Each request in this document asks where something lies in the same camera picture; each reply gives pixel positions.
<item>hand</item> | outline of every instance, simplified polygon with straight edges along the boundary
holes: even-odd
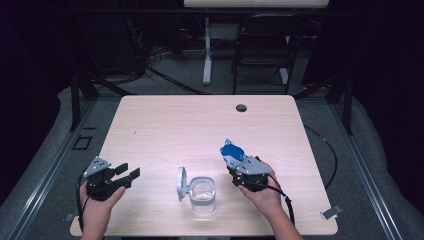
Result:
[[[84,208],[84,228],[81,239],[102,239],[107,230],[112,208],[125,193],[125,187],[118,188],[112,196],[104,202],[88,199],[87,182],[80,187],[81,208]]]
[[[275,172],[271,166],[265,162],[263,163],[271,170],[269,175],[272,176],[275,181],[277,181]],[[274,179],[272,179],[270,176],[268,176],[268,185],[274,188],[279,188],[277,182],[275,182]],[[250,199],[250,201],[255,204],[255,207],[268,220],[272,230],[274,231],[276,240],[302,239],[302,236],[294,227],[290,221],[290,218],[287,216],[286,212],[284,212],[283,207],[281,206],[280,193],[269,188],[265,188],[260,192],[251,192],[249,189],[243,187],[242,185],[239,185],[238,188],[246,198]]]
[[[271,168],[271,166],[265,162],[264,163],[270,170],[270,174],[275,180],[275,172]],[[268,185],[271,187],[279,188],[278,184],[268,176]],[[250,201],[252,201],[256,208],[269,220],[274,215],[286,214],[281,206],[281,195],[280,193],[265,188],[260,192],[251,192],[249,189],[243,187],[242,185],[238,186],[240,191],[243,193],[245,197],[247,197]]]

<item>jar lid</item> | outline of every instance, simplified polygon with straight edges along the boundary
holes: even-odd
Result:
[[[178,199],[180,200],[180,202],[188,193],[188,188],[189,186],[187,186],[187,173],[186,173],[185,167],[179,167],[178,174],[177,174],[177,193],[178,193]]]

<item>gray mat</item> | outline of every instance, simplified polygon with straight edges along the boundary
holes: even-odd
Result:
[[[215,53],[212,83],[209,86],[202,84],[203,58],[186,59],[181,56],[164,55],[162,60],[156,63],[155,69],[170,76],[178,76],[176,77],[178,80],[199,90],[212,94],[230,94],[232,84],[231,58],[228,58],[225,54],[220,55],[219,52]],[[307,61],[298,62],[300,65],[307,63]],[[297,81],[301,79],[302,74],[301,71],[295,74],[293,78],[294,86],[291,88],[292,93],[301,90],[295,79]],[[144,95],[188,94],[156,75],[152,77],[145,75],[137,81],[120,86],[130,92]],[[101,97],[84,122],[83,129],[78,133],[83,137],[91,138],[91,143],[86,150],[69,150],[66,154],[60,174],[31,222],[25,234],[25,239],[76,239],[69,233],[71,223],[62,221],[62,218],[66,213],[75,213],[76,180],[82,169],[100,152],[119,103],[119,97],[115,93],[102,86],[97,86],[97,88]],[[68,134],[67,130],[70,127],[71,119],[69,89],[64,91],[60,97],[63,101],[63,109],[61,109],[54,129],[34,158],[27,173],[18,183],[17,188],[0,208],[0,220],[2,222],[0,238],[2,239],[7,238],[17,216],[25,205],[25,201],[30,197],[31,189],[36,185],[43,170],[51,163],[60,143],[64,141]],[[298,101],[297,104],[304,124],[324,136],[337,153],[338,170],[327,193],[331,204],[339,204],[344,209],[337,219],[339,231],[334,236],[308,236],[305,238],[387,239],[358,177],[353,164],[352,153],[343,139],[340,129],[337,128],[336,121],[339,120],[333,116],[330,107],[324,103],[322,98]],[[401,196],[396,184],[387,174],[386,160],[379,138],[366,112],[356,101],[353,105],[352,124],[355,139],[370,166],[378,187],[387,200],[388,207],[393,212],[402,235],[405,239],[424,239],[423,217]],[[329,181],[334,169],[334,156],[321,138],[309,130],[305,131],[317,160],[323,184],[325,184]],[[84,142],[79,142],[78,146],[84,146]]]

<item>tabletop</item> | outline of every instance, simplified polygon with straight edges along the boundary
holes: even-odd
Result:
[[[141,174],[115,205],[106,235],[273,235],[266,219],[231,182],[220,153],[227,138],[272,166],[292,200],[302,235],[337,232],[334,218],[321,217],[330,203],[291,96],[174,95],[121,100],[99,157],[111,167],[128,163],[128,173],[140,167]],[[215,181],[214,211],[194,212],[188,197],[179,202],[179,167],[185,167],[188,181],[199,176]],[[81,234],[76,219],[70,231]]]
[[[326,8],[329,0],[184,0],[185,7]]]

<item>table leg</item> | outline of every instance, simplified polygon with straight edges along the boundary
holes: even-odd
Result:
[[[289,77],[289,75],[287,73],[287,68],[280,68],[279,72],[280,72],[281,83],[286,84],[287,79]]]
[[[205,68],[203,70],[203,84],[211,84],[211,73],[212,73],[212,57],[211,57],[211,37],[209,34],[209,18],[205,19]]]

